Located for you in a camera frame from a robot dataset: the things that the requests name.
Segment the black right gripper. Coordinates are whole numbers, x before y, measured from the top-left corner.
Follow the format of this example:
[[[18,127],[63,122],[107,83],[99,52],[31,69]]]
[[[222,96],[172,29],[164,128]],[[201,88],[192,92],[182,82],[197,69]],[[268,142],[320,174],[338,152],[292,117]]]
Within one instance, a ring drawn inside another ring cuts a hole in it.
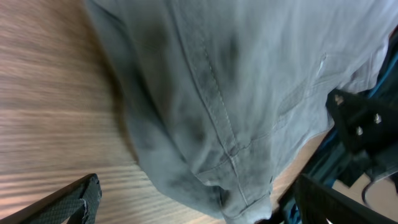
[[[326,108],[349,152],[375,154],[397,144],[396,105],[334,89]]]

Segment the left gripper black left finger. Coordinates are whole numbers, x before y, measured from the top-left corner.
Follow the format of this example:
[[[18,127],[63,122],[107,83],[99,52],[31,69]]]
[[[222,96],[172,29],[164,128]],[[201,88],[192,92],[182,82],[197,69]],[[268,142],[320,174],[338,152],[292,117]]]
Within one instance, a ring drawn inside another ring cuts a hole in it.
[[[28,207],[1,219],[2,224],[94,224],[102,198],[96,174],[88,174]]]

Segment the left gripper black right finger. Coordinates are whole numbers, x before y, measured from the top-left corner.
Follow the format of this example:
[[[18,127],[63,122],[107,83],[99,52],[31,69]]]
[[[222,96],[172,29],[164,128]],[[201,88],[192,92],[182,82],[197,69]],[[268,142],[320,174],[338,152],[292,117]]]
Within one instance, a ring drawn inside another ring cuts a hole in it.
[[[294,190],[303,224],[397,224],[307,175],[298,177]]]

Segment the grey shorts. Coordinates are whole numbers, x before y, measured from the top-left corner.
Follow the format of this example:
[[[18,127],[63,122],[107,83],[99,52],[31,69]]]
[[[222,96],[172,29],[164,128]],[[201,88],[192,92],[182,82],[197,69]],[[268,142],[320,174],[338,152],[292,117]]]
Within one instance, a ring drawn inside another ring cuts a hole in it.
[[[332,127],[329,92],[376,84],[396,1],[93,0],[139,165],[228,223],[272,214],[274,179]]]

